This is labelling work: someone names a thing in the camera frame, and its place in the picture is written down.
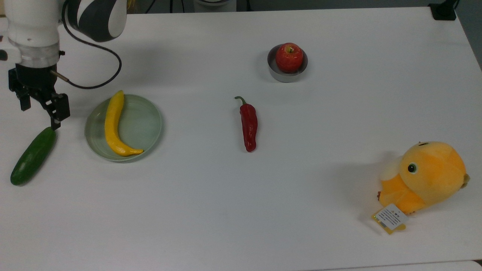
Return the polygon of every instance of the apple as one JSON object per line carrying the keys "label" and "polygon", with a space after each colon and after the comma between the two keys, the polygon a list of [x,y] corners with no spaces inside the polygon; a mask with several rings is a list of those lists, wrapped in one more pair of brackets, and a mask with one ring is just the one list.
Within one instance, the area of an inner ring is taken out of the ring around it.
{"label": "apple", "polygon": [[282,72],[293,73],[297,71],[303,63],[303,50],[292,43],[282,44],[276,51],[276,65]]}

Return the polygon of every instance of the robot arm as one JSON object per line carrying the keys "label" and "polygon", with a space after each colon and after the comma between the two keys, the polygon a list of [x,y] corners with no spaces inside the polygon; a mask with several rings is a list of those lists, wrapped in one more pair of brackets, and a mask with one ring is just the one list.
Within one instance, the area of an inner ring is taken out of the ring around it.
{"label": "robot arm", "polygon": [[5,0],[8,32],[0,34],[0,60],[14,62],[9,88],[30,108],[30,98],[49,113],[53,129],[70,116],[68,97],[55,92],[60,55],[58,26],[62,7],[68,23],[94,41],[118,37],[125,26],[127,0]]}

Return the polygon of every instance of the light green plate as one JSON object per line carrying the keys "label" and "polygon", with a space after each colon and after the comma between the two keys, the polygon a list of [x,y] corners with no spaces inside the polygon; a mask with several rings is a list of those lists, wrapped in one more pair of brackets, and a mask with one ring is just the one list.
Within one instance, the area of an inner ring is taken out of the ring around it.
{"label": "light green plate", "polygon": [[99,156],[114,162],[139,159],[156,144],[161,134],[161,113],[147,99],[136,95],[124,95],[124,107],[119,119],[119,137],[134,149],[143,149],[138,155],[120,156],[109,147],[104,133],[107,107],[105,100],[98,105],[85,124],[85,138],[89,147]]}

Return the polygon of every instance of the cucumber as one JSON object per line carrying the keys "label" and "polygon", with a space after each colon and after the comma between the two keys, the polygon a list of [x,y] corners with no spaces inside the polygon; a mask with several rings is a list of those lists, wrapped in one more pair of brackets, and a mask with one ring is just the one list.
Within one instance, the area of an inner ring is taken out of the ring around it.
{"label": "cucumber", "polygon": [[13,185],[24,185],[38,172],[54,147],[57,135],[51,127],[45,128],[20,156],[10,175]]}

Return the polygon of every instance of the yellow banana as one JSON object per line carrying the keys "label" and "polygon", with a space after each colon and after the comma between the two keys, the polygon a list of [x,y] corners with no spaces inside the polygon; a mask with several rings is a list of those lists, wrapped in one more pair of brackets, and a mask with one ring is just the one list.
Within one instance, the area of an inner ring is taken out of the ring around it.
{"label": "yellow banana", "polygon": [[120,156],[129,156],[142,153],[142,149],[133,149],[127,146],[119,138],[118,125],[124,107],[124,92],[122,90],[115,93],[109,101],[107,107],[106,122],[104,131],[109,147]]}

